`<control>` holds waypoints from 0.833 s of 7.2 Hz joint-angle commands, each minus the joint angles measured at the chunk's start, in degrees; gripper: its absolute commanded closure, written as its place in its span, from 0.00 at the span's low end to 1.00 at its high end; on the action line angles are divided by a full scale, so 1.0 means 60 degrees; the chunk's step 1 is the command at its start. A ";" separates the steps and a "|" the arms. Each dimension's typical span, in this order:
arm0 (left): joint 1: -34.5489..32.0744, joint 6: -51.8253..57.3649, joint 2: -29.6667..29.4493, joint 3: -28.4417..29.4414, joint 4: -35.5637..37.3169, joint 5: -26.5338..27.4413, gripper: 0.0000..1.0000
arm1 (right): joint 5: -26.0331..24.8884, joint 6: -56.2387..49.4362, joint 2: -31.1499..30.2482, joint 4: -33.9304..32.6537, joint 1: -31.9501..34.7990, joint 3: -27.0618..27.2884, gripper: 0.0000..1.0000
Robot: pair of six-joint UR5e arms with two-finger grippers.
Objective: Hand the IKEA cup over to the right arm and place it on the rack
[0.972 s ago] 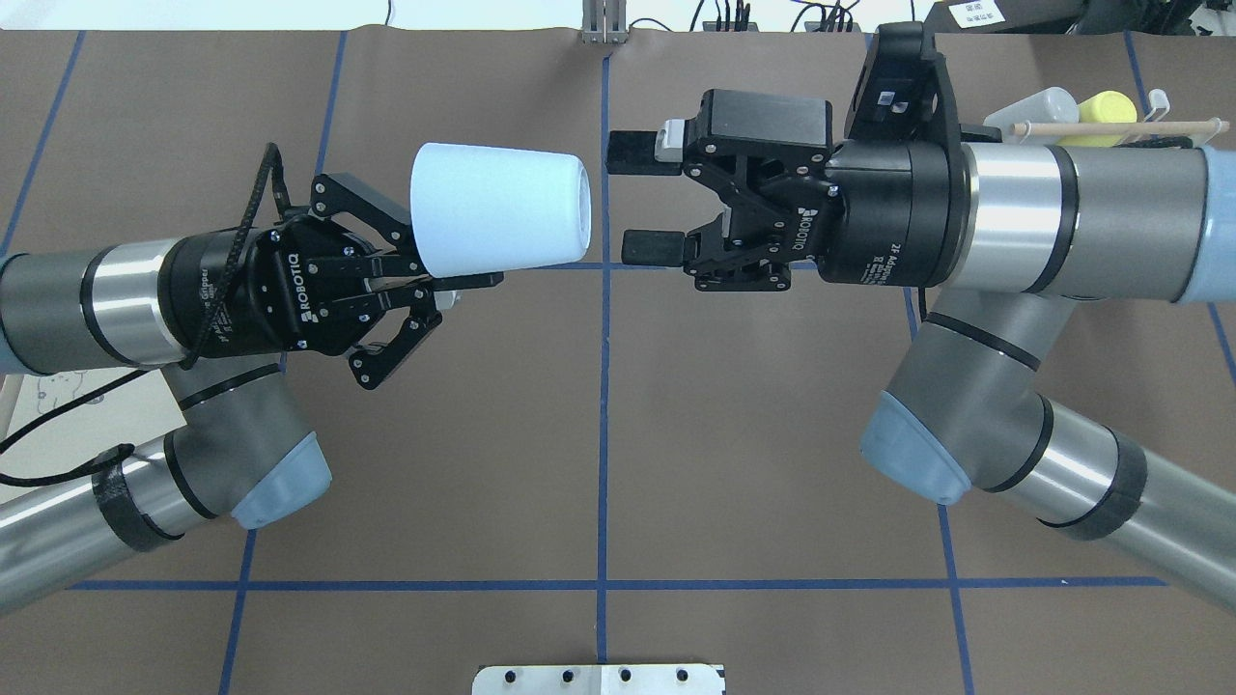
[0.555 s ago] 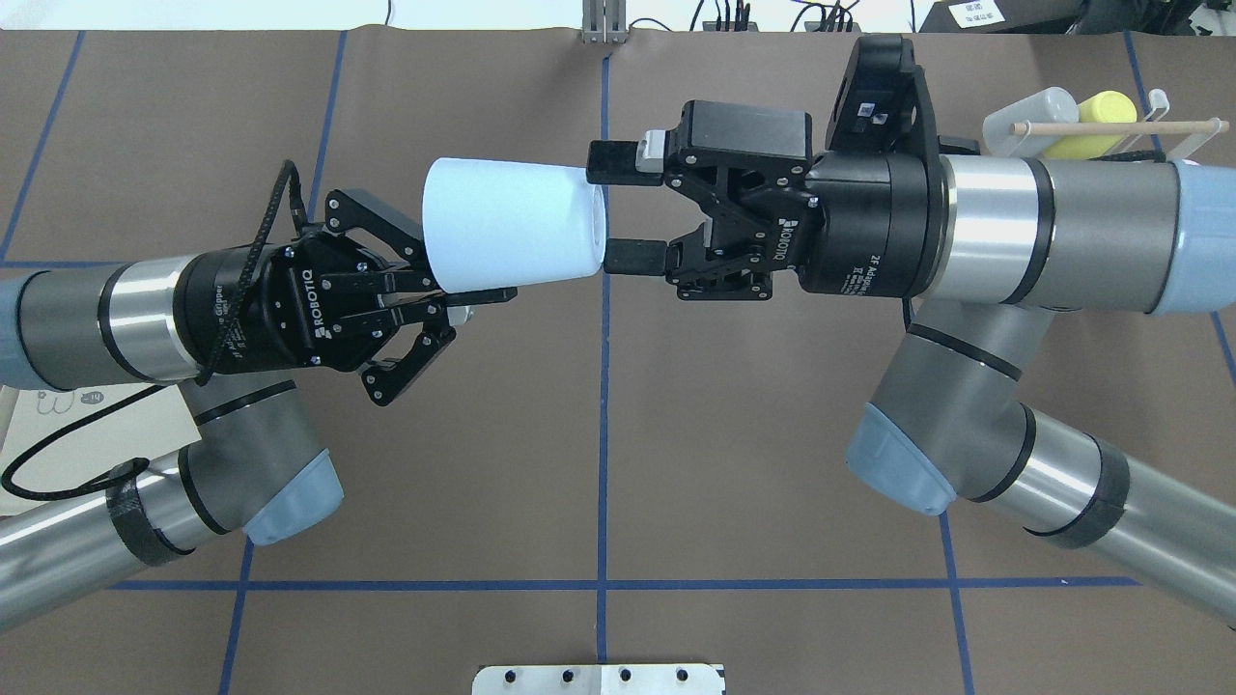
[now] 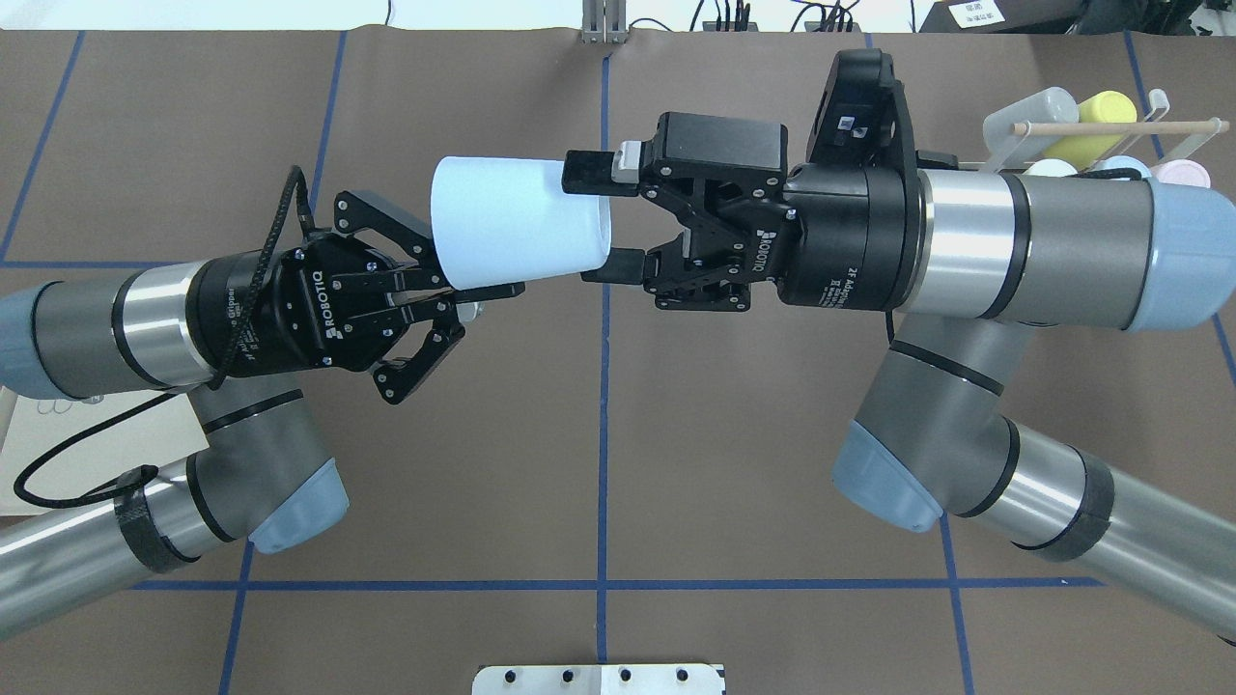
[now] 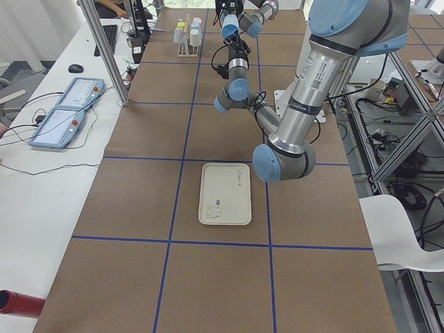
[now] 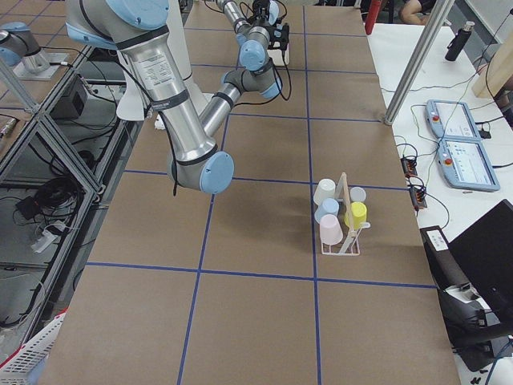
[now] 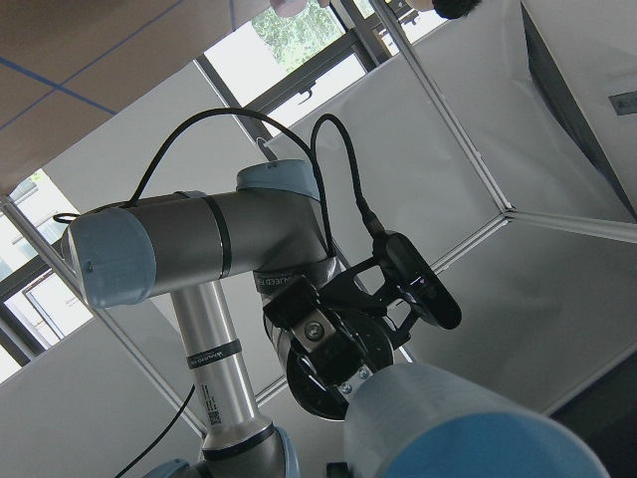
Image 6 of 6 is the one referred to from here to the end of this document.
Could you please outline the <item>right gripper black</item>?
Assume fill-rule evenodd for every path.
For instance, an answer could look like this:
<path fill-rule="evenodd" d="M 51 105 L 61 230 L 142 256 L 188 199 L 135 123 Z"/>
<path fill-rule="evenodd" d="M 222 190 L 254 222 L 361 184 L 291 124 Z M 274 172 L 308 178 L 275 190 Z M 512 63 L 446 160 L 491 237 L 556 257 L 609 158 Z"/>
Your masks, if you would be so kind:
<path fill-rule="evenodd" d="M 386 308 L 353 283 L 319 289 L 295 278 L 263 312 L 292 395 L 314 416 L 345 418 L 356 389 L 394 363 Z"/>

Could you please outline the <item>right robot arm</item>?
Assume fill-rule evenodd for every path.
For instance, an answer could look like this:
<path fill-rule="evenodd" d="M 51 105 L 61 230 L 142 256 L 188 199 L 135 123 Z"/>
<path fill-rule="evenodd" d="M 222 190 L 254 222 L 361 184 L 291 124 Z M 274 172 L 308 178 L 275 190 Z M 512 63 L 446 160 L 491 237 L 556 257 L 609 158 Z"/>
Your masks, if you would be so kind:
<path fill-rule="evenodd" d="M 258 408 L 223 279 L 251 273 L 264 325 L 300 405 L 344 418 L 344 387 L 393 361 L 385 302 L 361 290 L 328 236 L 319 172 L 301 159 L 242 170 L 233 192 L 132 199 L 75 218 L 63 238 L 95 309 L 170 296 L 205 411 L 197 463 L 174 459 L 156 477 L 297 477 L 286 431 Z"/>

